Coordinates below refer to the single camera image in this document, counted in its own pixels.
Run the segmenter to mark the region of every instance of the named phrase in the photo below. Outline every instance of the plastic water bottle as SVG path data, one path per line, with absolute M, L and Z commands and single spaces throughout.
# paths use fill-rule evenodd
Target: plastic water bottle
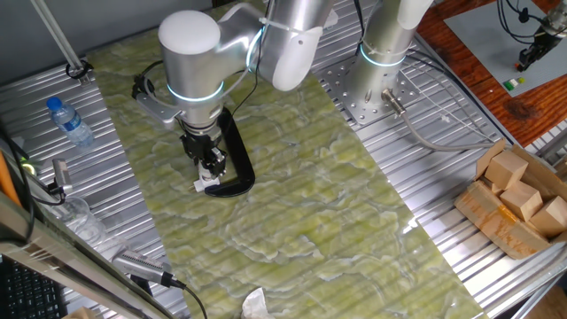
M 95 140 L 87 123 L 70 105 L 64 105 L 58 97 L 47 100 L 47 108 L 51 111 L 51 119 L 59 129 L 65 132 L 71 143 L 87 147 Z
M 89 204 L 82 198 L 69 196 L 63 205 L 46 208 L 107 260 L 130 247 L 130 243 L 123 237 L 109 237 L 106 234 L 105 225 L 95 217 Z

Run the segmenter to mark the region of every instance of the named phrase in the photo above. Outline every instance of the gray cable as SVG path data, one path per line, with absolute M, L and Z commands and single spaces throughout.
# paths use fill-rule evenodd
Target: gray cable
M 435 151 L 458 152 L 458 151 L 467 151 L 467 150 L 480 149 L 480 148 L 491 148 L 491 147 L 494 146 L 493 143 L 479 143 L 479 144 L 469 144 L 469 145 L 460 145 L 460 146 L 437 145 L 437 144 L 434 144 L 434 143 L 426 140 L 425 138 L 423 138 L 423 136 L 421 136 L 421 135 L 419 135 L 419 133 L 417 133 L 417 130 L 416 130 L 416 128 L 414 128 L 414 125 L 409 120 L 407 113 L 402 113 L 402 114 L 400 114 L 400 116 L 406 122 L 406 125 L 408 125 L 408 128 L 411 131 L 411 134 L 413 134 L 416 137 L 417 141 L 419 143 L 421 143 L 423 146 L 430 148 L 432 150 L 435 150 Z

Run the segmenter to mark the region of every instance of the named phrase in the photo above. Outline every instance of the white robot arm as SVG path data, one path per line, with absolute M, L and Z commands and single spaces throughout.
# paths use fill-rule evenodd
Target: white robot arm
M 400 63 L 431 2 L 377 4 L 361 54 L 345 79 L 357 103 L 382 107 L 382 92 L 395 92 Z M 276 89 L 295 89 L 313 63 L 332 5 L 332 0 L 271 0 L 266 16 L 249 4 L 237 4 L 218 22 L 194 11 L 174 13 L 162 22 L 159 42 L 174 108 L 156 105 L 144 94 L 136 99 L 165 123 L 174 118 L 182 123 L 185 151 L 198 165 L 198 191 L 216 185 L 225 172 L 227 153 L 218 148 L 226 133 L 219 122 L 224 79 L 258 68 L 258 75 Z

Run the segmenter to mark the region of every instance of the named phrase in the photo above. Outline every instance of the white paper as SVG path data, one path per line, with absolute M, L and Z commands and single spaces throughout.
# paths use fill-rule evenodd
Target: white paper
M 251 292 L 242 304 L 242 319 L 275 319 L 266 309 L 264 291 L 261 288 Z

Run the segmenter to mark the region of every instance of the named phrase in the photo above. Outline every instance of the metal frame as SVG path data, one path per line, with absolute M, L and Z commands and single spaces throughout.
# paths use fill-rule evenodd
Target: metal frame
M 45 3 L 45 0 L 30 0 L 34 6 L 37 14 L 42 18 L 43 23 L 50 31 L 53 40 L 57 43 L 57 46 L 61 50 L 61 53 L 65 56 L 67 63 L 70 66 L 70 72 L 79 73 L 83 69 L 83 65 L 77 54 L 74 52 L 71 43 L 67 41 L 65 34 L 61 30 L 61 27 L 51 14 L 50 8 Z M 90 79 L 85 74 L 79 79 L 81 85 L 89 85 Z
M 54 217 L 38 210 L 30 244 L 22 246 L 6 238 L 26 235 L 29 213 L 2 192 L 0 211 L 1 254 L 128 318 L 175 318 Z

